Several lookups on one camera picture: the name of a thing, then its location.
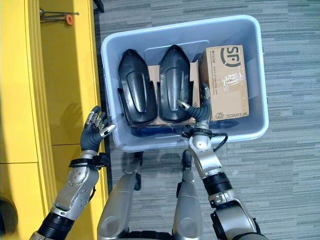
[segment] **black cable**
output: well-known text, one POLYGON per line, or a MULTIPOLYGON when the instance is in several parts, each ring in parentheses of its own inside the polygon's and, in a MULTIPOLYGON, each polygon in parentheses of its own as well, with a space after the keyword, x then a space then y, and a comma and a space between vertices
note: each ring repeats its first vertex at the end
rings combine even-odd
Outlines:
POLYGON ((216 148, 213 149, 214 152, 216 152, 219 148, 221 148, 228 140, 228 134, 226 134, 225 132, 212 133, 212 137, 217 137, 217 136, 224 136, 224 139, 222 140, 222 142, 218 144, 218 146, 216 146, 216 148))
POLYGON ((95 192, 96 192, 96 186, 93 187, 92 193, 91 193, 91 195, 90 195, 90 197, 89 197, 89 201, 88 201, 88 202, 90 202, 90 200, 94 197, 95 192))

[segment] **gray plastic bin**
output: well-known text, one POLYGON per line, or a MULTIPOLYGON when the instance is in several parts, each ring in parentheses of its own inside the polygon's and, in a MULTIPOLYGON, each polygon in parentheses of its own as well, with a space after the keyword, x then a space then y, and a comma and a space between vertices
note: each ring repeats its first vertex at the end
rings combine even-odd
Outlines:
MULTIPOLYGON (((229 135, 228 142, 253 140, 262 136, 269 125, 261 30, 258 21, 249 15, 236 15, 109 35, 102 44, 104 80, 111 120, 117 125, 113 140, 125 152, 139 152, 175 146, 188 146, 188 139, 178 134, 137 137, 131 133, 121 106, 118 65, 127 49, 135 49, 151 65, 159 64, 165 50, 177 44, 190 61, 205 48, 243 45, 249 97, 249 116, 236 118, 236 126, 218 129, 229 135)), ((213 138, 217 143, 221 138, 213 138)))

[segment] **yellow cabinet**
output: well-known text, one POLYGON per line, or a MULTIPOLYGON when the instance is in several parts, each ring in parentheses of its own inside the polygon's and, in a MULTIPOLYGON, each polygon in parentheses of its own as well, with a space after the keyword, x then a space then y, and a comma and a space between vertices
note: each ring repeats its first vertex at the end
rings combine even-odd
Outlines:
MULTIPOLYGON (((92 0, 0 0, 1 196, 19 217, 7 239, 28 239, 48 214, 77 158, 91 108, 100 104, 92 0), (79 12, 73 26, 40 24, 39 9, 79 12)), ((106 171, 67 239, 95 239, 106 171)))

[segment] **brown cardboard box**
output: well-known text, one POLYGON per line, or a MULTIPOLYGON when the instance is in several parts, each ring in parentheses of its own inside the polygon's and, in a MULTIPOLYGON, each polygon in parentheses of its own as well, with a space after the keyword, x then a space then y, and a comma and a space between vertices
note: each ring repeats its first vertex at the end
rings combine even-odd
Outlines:
MULTIPOLYGON (((155 96, 158 98, 158 89, 157 89, 157 82, 160 82, 160 66, 154 65, 154 66, 148 66, 149 69, 149 76, 150 80, 153 82, 154 90, 155 90, 155 96)), ((193 82, 193 95, 192 95, 192 106, 199 107, 200 106, 200 92, 199 92, 199 74, 198 74, 198 62, 191 62, 190 63, 190 81, 193 82)), ((179 123, 170 123, 163 121, 159 116, 148 125, 144 125, 143 127, 147 126, 177 126, 177 125, 186 125, 186 124, 193 124, 195 123, 194 118, 190 118, 187 121, 179 122, 179 123)))
POLYGON ((199 78, 210 88, 211 120, 249 115, 242 45, 209 47, 199 60, 199 78))

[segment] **floor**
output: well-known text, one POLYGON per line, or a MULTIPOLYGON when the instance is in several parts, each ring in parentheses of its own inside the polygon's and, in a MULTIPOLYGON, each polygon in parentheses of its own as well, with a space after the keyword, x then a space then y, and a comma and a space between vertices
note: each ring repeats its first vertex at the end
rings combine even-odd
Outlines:
MULTIPOLYGON (((248 14, 260 23, 269 128, 259 139, 227 143, 218 153, 225 171, 270 239, 320 239, 320 1, 104 0, 95 10, 100 47, 110 34, 222 16, 248 14)), ((112 140, 110 185, 133 156, 112 140)), ((135 193, 131 230, 171 232, 183 148, 146 151, 142 190, 135 193)), ((207 193, 195 172, 204 239, 216 239, 207 193)))

